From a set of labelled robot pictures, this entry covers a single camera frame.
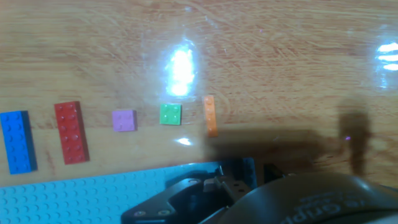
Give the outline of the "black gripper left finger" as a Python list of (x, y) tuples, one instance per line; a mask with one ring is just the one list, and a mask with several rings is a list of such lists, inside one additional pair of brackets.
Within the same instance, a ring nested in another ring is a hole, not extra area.
[(121, 215), (122, 224), (217, 223), (241, 197), (257, 187), (253, 160), (218, 162), (212, 171), (194, 170)]

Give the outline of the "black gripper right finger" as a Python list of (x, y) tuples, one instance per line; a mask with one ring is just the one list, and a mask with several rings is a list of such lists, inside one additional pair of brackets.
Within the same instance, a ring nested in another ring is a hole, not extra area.
[(277, 179), (284, 178), (284, 173), (278, 169), (274, 164), (264, 164), (264, 183), (267, 184), (269, 182), (275, 181)]

